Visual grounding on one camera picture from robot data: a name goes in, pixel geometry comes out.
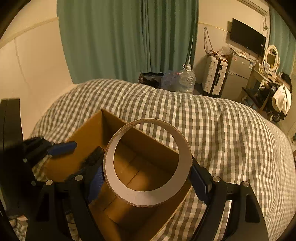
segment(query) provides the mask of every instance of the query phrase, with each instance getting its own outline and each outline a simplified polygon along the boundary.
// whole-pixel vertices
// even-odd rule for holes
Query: white suitcase
[[[227,63],[208,56],[202,88],[211,95],[219,95],[227,69]]]

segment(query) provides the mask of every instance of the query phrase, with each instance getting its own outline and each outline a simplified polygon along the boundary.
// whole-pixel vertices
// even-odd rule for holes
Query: metal screw
[[[213,176],[213,181],[218,183],[221,181],[221,178],[218,176]]]
[[[52,180],[47,180],[45,184],[46,184],[47,186],[50,186],[52,183],[53,183]]]
[[[81,176],[81,175],[77,175],[76,177],[75,177],[75,180],[76,181],[81,181],[83,179],[83,176]]]
[[[246,188],[250,186],[250,184],[247,181],[243,181],[241,184]]]

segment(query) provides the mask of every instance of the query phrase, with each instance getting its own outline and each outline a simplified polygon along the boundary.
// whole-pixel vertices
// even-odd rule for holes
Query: flat screen tv
[[[250,26],[232,19],[230,40],[246,47],[254,53],[263,56],[266,37]]]

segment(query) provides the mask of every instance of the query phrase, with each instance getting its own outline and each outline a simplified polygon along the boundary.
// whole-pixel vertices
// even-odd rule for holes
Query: checkered blanket
[[[296,173],[287,137],[251,108],[230,100],[120,80],[92,80],[60,97],[36,124],[32,136],[65,141],[101,108],[127,122],[164,120],[182,132],[193,156],[212,175],[230,183],[250,182],[270,241],[281,235],[295,214]],[[139,129],[176,150],[172,137],[159,126],[144,124]],[[45,179],[44,162],[33,168],[39,179]],[[192,190],[154,240],[190,240],[205,207]],[[229,210],[230,202],[226,202],[215,240],[222,239]]]

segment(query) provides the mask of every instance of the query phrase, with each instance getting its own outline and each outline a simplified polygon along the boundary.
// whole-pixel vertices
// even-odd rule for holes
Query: curtain fold
[[[272,6],[269,8],[269,12],[269,44],[276,46],[281,58],[278,71],[290,75],[294,64],[296,40],[285,21]]]
[[[192,38],[196,41],[191,31],[196,13],[196,0],[58,0],[73,82],[137,82],[140,72],[182,69]]]

